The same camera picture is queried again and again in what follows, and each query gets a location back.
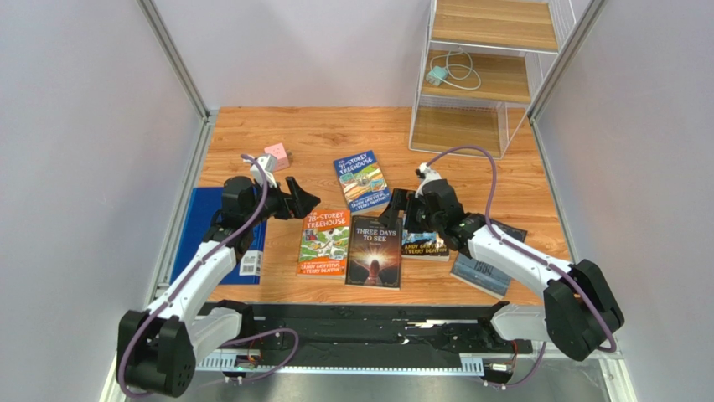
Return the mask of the orange 78-storey treehouse book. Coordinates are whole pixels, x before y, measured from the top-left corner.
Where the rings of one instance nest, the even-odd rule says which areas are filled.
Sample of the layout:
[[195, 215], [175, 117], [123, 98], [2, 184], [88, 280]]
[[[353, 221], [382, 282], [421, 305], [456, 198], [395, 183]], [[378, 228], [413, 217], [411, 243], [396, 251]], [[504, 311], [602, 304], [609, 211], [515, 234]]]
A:
[[297, 275], [345, 278], [351, 214], [348, 209], [315, 209], [303, 220]]

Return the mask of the black 169-storey treehouse book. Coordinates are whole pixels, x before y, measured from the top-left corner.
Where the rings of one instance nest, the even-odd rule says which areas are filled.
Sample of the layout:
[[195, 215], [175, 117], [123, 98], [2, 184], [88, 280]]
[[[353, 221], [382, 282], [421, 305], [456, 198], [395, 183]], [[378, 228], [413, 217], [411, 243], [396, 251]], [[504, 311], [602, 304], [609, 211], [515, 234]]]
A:
[[450, 250], [437, 233], [403, 231], [401, 256], [418, 260], [449, 260]]

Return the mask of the three days to see book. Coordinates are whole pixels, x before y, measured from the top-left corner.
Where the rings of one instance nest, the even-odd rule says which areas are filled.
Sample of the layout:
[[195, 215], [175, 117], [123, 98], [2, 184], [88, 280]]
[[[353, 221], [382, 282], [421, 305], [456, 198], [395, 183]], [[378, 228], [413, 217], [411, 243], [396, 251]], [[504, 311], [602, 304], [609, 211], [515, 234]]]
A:
[[401, 288], [402, 226], [384, 226], [377, 217], [351, 218], [346, 286]]

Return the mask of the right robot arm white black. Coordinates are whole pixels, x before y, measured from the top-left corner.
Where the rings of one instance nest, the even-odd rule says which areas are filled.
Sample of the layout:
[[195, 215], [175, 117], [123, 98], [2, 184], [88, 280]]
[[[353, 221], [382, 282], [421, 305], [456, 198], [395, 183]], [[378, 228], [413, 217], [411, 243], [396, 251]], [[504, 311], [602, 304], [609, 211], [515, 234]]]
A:
[[388, 229], [403, 223], [410, 232], [438, 234], [450, 250], [491, 265], [528, 287], [540, 306], [496, 304], [489, 326], [499, 338], [552, 343], [576, 361], [600, 350], [612, 353], [624, 314], [601, 270], [546, 255], [507, 234], [484, 214], [469, 213], [445, 179], [418, 191], [396, 189], [379, 217]]

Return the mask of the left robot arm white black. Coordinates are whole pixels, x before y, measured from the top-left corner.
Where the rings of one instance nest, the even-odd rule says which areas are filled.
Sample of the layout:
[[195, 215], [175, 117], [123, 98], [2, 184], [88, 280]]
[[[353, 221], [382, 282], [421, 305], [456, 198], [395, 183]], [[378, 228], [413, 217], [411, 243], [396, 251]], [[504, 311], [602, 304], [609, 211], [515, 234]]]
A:
[[228, 179], [193, 259], [148, 307], [127, 311], [118, 325], [116, 381], [131, 398], [178, 398], [197, 363], [241, 334], [250, 308], [241, 303], [200, 311], [208, 296], [239, 265], [254, 228], [270, 218], [303, 219], [321, 202], [293, 177], [279, 185], [248, 177]]

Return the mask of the blue 91-storey treehouse book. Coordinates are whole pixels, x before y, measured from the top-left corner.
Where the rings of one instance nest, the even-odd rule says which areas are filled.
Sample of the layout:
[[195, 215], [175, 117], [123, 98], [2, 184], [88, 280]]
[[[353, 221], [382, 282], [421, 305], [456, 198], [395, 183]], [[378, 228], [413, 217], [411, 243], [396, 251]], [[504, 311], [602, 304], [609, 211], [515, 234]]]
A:
[[373, 151], [336, 159], [333, 167], [352, 215], [383, 210], [391, 201], [391, 191]]

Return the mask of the pink cube power adapter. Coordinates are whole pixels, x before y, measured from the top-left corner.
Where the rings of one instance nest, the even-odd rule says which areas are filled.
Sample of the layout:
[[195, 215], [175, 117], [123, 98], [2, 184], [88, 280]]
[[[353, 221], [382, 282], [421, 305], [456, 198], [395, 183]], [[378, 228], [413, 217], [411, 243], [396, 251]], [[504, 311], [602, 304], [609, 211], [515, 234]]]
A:
[[264, 152], [274, 158], [271, 170], [277, 172], [289, 168], [292, 163], [292, 154], [280, 142], [264, 148]]

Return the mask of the nineteen eighty-four book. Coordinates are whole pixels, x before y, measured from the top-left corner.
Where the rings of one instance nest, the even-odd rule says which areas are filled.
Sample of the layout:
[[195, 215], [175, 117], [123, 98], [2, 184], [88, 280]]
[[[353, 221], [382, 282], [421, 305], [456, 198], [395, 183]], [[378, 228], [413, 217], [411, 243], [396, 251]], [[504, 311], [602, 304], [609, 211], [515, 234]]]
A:
[[510, 287], [511, 277], [485, 262], [458, 254], [450, 276], [502, 300]]

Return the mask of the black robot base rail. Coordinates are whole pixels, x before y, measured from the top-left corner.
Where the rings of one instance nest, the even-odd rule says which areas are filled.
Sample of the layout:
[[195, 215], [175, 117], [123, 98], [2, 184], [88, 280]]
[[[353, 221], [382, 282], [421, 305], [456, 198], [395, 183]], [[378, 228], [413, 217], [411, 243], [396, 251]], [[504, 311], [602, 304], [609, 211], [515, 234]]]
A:
[[230, 377], [290, 374], [487, 377], [510, 381], [530, 341], [506, 341], [492, 307], [255, 304], [246, 325], [259, 339], [217, 350], [200, 371]]

